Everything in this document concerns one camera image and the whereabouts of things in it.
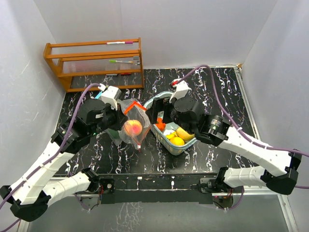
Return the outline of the blue zipper clear bag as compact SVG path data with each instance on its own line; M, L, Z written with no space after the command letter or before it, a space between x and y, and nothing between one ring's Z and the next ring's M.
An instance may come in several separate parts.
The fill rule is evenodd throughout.
M101 85L98 87L100 92L97 94L95 99L101 100L105 105L110 106L111 110L119 111L121 114L121 104L119 97L121 95L121 90L117 87L113 86L105 86ZM120 139L119 131L121 129L106 129L105 131L108 133L109 137L116 145L120 145L122 140Z

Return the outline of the pink orange peach fruit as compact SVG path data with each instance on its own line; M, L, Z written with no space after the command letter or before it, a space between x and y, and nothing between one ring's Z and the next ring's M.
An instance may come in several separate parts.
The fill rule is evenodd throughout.
M142 124L138 120L128 120L124 124L124 131L127 135L138 136L142 130Z

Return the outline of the orange pumpkin toy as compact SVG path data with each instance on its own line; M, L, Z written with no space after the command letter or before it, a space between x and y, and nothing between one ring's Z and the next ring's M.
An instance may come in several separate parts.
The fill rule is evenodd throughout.
M157 118L157 121L156 121L156 124L155 124L155 125L157 126L157 128L158 128L161 132L163 132L163 131L165 130L165 128L166 128L166 124L163 122L163 119L160 118L160 117Z

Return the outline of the red zipper clear bag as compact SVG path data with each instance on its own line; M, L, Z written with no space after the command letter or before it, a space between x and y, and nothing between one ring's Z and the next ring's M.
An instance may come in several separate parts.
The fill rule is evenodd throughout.
M127 116L128 120L120 130L116 131L112 140L116 145L124 142L132 144L136 150L140 150L142 141L152 127L146 115L147 109L136 99L118 100L118 103L120 103L122 113Z

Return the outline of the yellow lemon fruit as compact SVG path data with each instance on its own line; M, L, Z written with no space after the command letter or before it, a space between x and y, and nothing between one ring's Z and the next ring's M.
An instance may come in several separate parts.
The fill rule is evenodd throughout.
M175 146L183 146L183 145L185 145L185 141L182 138L180 138L180 137L172 137L169 141L172 144L174 144Z

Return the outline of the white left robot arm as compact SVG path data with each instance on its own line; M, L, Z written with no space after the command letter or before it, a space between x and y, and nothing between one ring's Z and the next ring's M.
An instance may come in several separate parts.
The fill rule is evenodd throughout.
M52 182L50 179L93 136L106 129L120 130L127 121L118 102L104 103L89 99L76 106L73 116L61 124L50 142L28 171L14 184L2 186L0 195L11 204L12 214L24 221L39 218L55 202L77 192L96 192L99 176L85 168L70 177Z

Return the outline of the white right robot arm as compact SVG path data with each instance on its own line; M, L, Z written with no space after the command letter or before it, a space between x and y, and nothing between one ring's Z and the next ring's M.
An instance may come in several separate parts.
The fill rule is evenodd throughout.
M289 195L298 179L301 155L296 150L278 151L246 134L225 118L208 115L204 105L191 97L174 100L155 97L146 103L146 114L152 124L163 113L164 123L175 123L202 143L235 152L256 163L251 168L222 167L215 179L200 180L206 192L228 192L240 186L267 187L273 192Z

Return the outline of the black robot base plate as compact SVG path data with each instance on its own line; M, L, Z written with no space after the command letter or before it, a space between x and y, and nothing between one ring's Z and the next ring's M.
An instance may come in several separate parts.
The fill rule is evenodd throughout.
M99 174L101 204L114 203L199 203L219 208L232 207L241 188L206 192L204 182L214 174Z

